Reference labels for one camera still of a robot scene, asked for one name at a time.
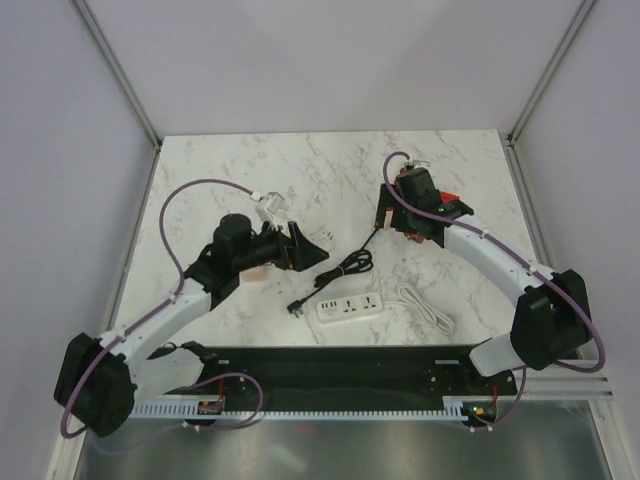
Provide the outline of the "bright red cube socket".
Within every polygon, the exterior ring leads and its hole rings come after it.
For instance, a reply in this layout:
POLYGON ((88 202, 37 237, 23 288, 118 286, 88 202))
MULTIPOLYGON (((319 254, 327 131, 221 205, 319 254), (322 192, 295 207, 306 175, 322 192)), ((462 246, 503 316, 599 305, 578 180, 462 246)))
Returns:
POLYGON ((441 200, 442 200, 443 203, 447 203, 447 202, 450 202, 450 201, 454 201, 454 200, 459 200, 460 199, 459 195, 456 195, 456 194, 453 194, 453 193, 449 193, 449 192, 446 192, 446 191, 441 191, 440 192, 440 197, 441 197, 441 200))

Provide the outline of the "white plug adapter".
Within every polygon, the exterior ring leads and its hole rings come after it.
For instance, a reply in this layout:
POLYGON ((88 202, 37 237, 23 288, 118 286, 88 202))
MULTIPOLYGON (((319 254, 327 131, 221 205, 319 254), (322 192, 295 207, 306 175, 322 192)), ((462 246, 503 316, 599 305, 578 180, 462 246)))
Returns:
POLYGON ((310 241, 327 252, 334 248, 334 235, 326 226, 319 227, 309 235, 310 241))

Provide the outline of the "cream red power strip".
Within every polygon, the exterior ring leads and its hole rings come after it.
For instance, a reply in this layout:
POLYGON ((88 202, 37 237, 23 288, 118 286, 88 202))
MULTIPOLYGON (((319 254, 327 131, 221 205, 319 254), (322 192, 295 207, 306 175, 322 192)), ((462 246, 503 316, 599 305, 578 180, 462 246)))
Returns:
POLYGON ((392 222, 392 219, 393 219, 393 213, 394 213, 394 210, 391 207, 388 207, 385 210, 381 229, 388 229, 388 228, 391 227, 391 222, 392 222))

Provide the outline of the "pink deer cube plug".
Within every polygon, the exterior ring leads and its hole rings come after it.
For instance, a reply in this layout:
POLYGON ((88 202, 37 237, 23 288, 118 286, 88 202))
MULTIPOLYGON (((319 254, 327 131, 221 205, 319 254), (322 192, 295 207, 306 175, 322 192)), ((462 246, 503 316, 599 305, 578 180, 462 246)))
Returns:
POLYGON ((240 273, 242 283, 263 282, 268 278, 268 268, 266 266, 253 267, 240 273))

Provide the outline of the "dark red fish cube plug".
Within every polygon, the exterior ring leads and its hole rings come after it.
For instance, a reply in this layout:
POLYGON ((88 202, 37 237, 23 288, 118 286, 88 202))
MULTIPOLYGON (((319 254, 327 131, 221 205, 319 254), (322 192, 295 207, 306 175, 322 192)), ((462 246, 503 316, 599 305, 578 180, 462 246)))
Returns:
POLYGON ((419 234, 419 233, 415 233, 415 232, 413 232, 413 233, 406 233, 406 234, 405 234, 405 237, 406 237, 408 240, 413 241, 413 242, 418 243, 418 244, 421 244, 421 243, 423 243, 423 242, 426 240, 426 238, 425 238, 423 235, 421 235, 421 234, 419 234))

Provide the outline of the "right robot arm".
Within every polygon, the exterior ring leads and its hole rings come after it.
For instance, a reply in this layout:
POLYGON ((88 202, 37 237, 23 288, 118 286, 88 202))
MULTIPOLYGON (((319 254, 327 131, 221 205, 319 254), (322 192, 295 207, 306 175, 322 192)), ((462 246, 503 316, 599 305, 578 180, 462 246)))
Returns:
POLYGON ((435 187, 430 173, 409 167, 383 183, 377 225, 431 241, 471 264, 515 308, 508 333, 471 349, 458 368, 467 392, 483 392, 494 375, 519 367, 543 370, 592 340, 586 285, 573 270, 562 273, 522 259, 497 245, 486 225, 458 196, 435 187))

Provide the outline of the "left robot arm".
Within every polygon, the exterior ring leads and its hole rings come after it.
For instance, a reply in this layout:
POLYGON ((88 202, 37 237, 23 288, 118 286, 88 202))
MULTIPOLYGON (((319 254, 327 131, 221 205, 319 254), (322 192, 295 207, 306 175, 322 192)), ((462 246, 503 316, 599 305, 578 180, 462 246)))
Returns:
POLYGON ((131 324, 95 338, 79 334, 69 342, 54 389, 56 402, 64 408, 62 436, 73 436, 68 429, 71 417, 99 437, 110 435, 137 404, 185 382, 198 393, 211 392, 220 371, 198 350, 178 348, 162 357, 155 352, 225 301, 239 287, 242 272, 267 264, 303 272, 328 258, 295 222, 289 222, 286 232, 263 226, 253 233, 248 217, 223 217, 211 242, 158 306, 131 324))

